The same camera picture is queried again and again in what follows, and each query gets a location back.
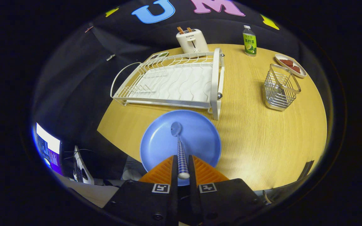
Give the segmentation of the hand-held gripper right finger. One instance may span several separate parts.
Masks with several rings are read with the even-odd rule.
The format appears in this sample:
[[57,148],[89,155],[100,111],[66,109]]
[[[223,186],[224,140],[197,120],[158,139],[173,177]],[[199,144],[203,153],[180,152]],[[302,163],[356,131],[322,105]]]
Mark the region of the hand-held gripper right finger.
[[189,156],[190,205],[199,226],[243,226],[264,209],[242,180],[229,179],[197,156]]

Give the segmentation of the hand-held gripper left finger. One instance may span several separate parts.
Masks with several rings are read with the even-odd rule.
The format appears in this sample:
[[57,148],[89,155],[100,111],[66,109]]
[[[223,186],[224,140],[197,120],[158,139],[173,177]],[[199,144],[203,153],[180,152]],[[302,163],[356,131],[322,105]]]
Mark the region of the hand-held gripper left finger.
[[172,155],[139,181],[126,180],[103,210],[125,226],[177,226],[177,156]]

